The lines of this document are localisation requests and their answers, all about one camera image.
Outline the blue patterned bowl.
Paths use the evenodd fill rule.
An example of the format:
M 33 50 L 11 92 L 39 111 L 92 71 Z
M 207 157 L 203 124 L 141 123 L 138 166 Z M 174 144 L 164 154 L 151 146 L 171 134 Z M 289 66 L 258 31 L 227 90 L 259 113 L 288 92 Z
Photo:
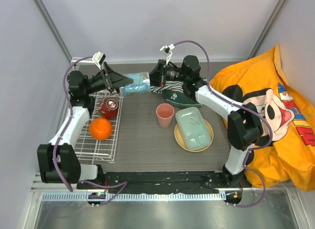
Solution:
M 133 83 L 120 87 L 120 93 L 123 97 L 151 92 L 150 75 L 148 72 L 128 73 L 126 77 L 131 78 Z

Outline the pink cup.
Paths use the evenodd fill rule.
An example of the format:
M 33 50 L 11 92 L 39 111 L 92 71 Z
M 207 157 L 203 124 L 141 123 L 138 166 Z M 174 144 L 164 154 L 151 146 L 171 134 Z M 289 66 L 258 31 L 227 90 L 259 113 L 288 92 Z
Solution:
M 173 115 L 174 108 L 172 105 L 168 103 L 162 103 L 156 108 L 156 115 L 159 125 L 163 128 L 167 128 L 170 126 Z

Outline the yellow round plate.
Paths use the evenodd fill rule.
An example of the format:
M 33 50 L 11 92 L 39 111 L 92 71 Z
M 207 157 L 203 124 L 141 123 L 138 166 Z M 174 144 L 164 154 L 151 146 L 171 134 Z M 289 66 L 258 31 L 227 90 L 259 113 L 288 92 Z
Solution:
M 179 125 L 178 125 L 178 124 L 175 125 L 175 128 L 174 128 L 175 140 L 176 140 L 176 142 L 179 144 L 179 146 L 180 146 L 181 148 L 183 148 L 184 150 L 186 150 L 186 151 L 188 151 L 188 152 L 198 153 L 198 152 L 203 152 L 203 151 L 205 151 L 207 148 L 210 147 L 210 145 L 212 144 L 212 142 L 213 142 L 213 140 L 214 140 L 214 131 L 213 131 L 212 126 L 211 126 L 205 119 L 204 119 L 204 122 L 205 122 L 205 124 L 206 124 L 206 127 L 207 127 L 207 130 L 208 130 L 208 132 L 209 132 L 209 135 L 210 135 L 211 140 L 210 140 L 209 145 L 207 145 L 207 146 L 205 146 L 205 147 L 203 147 L 203 148 L 200 148 L 200 149 L 198 149 L 198 150 L 190 150 L 190 149 L 187 148 L 187 146 L 186 146 L 186 144 L 185 144 L 185 141 L 184 141 L 184 139 L 183 139 L 183 137 L 182 137 L 182 133 L 181 133 L 181 131 L 180 131 Z

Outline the light green divided tray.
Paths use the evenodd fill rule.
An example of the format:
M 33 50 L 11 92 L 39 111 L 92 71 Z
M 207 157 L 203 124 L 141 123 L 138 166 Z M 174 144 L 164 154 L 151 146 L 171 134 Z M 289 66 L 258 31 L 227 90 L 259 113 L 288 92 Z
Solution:
M 198 150 L 209 145 L 211 138 L 198 108 L 177 111 L 175 119 L 188 149 Z

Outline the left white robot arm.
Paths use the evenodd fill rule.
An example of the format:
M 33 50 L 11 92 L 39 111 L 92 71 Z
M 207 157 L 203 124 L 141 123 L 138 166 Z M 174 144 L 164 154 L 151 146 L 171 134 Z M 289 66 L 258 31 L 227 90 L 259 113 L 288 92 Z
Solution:
M 87 180 L 94 189 L 105 182 L 101 166 L 81 164 L 74 148 L 83 126 L 88 122 L 95 107 L 94 93 L 102 90 L 119 91 L 120 87 L 133 83 L 125 75 L 113 71 L 106 62 L 99 72 L 88 77 L 69 67 L 63 77 L 63 91 L 68 104 L 67 116 L 56 135 L 47 144 L 39 145 L 37 159 L 43 183 L 63 183 L 70 188 Z

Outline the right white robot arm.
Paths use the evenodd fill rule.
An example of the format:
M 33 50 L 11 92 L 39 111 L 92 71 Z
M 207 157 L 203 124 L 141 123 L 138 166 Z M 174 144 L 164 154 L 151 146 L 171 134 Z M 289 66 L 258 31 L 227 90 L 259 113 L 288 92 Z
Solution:
M 234 187 L 244 176 L 246 162 L 263 129 L 254 104 L 233 101 L 215 91 L 200 76 L 201 66 L 196 56 L 184 57 L 180 67 L 166 60 L 158 60 L 149 73 L 153 86 L 165 87 L 167 81 L 182 82 L 184 94 L 223 117 L 227 121 L 227 138 L 231 144 L 228 160 L 222 167 L 222 181 Z

